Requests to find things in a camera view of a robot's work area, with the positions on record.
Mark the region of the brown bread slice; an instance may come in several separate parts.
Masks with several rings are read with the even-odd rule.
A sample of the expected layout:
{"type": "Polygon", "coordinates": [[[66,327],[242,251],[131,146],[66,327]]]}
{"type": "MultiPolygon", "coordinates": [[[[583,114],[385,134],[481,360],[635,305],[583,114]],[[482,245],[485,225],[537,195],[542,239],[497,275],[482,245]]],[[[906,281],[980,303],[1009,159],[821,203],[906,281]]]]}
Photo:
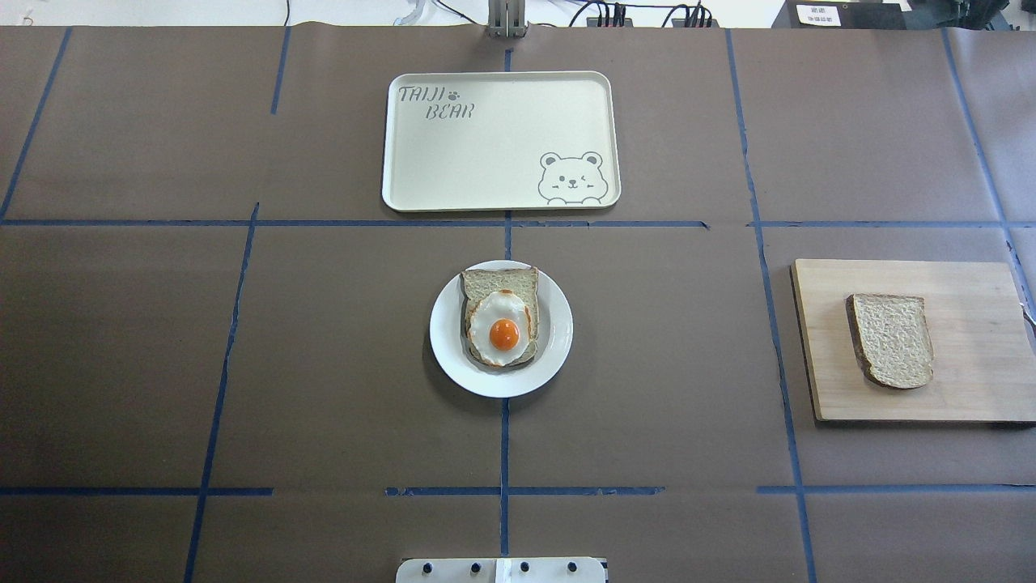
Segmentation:
{"type": "Polygon", "coordinates": [[[911,390],[936,379],[925,307],[921,296],[851,294],[845,299],[852,346],[871,383],[911,390]]]}

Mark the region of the bread slice under egg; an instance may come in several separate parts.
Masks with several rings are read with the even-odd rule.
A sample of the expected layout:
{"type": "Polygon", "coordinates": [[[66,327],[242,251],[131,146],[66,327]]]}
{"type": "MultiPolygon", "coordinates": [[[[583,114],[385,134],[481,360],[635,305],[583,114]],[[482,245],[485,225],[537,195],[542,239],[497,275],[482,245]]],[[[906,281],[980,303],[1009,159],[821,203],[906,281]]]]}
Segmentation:
{"type": "Polygon", "coordinates": [[[469,341],[466,338],[467,321],[469,320],[469,313],[474,309],[476,303],[492,292],[499,291],[499,289],[511,289],[511,291],[521,296],[526,304],[528,304],[530,317],[533,317],[533,333],[530,333],[533,343],[530,343],[530,347],[523,355],[521,361],[518,365],[511,366],[511,368],[518,368],[518,366],[533,360],[534,352],[537,349],[537,340],[539,340],[539,283],[540,271],[537,268],[464,270],[461,273],[461,290],[464,298],[461,313],[461,337],[464,340],[466,350],[469,351],[469,341]]]}

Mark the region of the fried egg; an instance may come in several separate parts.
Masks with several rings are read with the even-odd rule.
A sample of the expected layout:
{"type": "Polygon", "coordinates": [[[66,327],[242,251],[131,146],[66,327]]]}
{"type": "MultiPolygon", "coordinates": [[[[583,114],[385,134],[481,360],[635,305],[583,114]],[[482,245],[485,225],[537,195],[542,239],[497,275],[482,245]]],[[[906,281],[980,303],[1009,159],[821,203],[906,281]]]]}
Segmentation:
{"type": "Polygon", "coordinates": [[[533,310],[511,289],[499,289],[469,313],[469,353],[488,368],[518,365],[533,344],[533,310]]]}

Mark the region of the cream bear serving tray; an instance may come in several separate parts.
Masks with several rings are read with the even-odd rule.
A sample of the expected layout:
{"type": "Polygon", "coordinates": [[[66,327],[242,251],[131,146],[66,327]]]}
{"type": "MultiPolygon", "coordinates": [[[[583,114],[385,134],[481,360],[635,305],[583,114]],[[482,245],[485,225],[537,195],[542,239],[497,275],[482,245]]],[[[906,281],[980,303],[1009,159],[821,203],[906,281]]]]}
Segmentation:
{"type": "Polygon", "coordinates": [[[388,209],[607,209],[621,194],[612,88],[599,71],[410,72],[388,85],[388,209]]]}

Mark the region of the black power strip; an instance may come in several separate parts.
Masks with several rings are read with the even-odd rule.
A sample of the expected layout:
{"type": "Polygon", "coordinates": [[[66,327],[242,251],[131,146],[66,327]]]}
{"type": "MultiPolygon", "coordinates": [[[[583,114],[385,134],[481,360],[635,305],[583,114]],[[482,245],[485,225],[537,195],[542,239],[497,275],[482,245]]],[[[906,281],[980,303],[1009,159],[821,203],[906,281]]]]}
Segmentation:
{"type": "Polygon", "coordinates": [[[570,19],[569,27],[585,23],[588,28],[718,28],[713,11],[702,3],[677,4],[586,1],[570,19]]]}

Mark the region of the wooden cutting board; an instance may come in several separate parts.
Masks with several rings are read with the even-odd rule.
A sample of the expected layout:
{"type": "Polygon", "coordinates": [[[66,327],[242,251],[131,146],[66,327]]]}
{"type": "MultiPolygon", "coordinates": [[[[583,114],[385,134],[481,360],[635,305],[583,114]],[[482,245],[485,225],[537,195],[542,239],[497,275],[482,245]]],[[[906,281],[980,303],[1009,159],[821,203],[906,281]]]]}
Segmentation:
{"type": "Polygon", "coordinates": [[[799,258],[792,281],[817,419],[1034,421],[1034,350],[1006,263],[799,258]],[[923,300],[931,381],[895,389],[866,376],[852,342],[854,294],[923,300]]]}

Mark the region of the aluminium profile post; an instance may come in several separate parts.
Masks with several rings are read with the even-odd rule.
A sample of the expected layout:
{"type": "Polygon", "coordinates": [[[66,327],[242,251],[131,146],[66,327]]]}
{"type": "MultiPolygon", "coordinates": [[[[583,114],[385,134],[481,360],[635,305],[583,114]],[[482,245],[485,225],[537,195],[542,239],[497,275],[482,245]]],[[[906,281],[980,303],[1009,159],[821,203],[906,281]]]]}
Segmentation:
{"type": "Polygon", "coordinates": [[[525,0],[489,0],[487,35],[491,38],[522,38],[528,33],[525,0]]]}

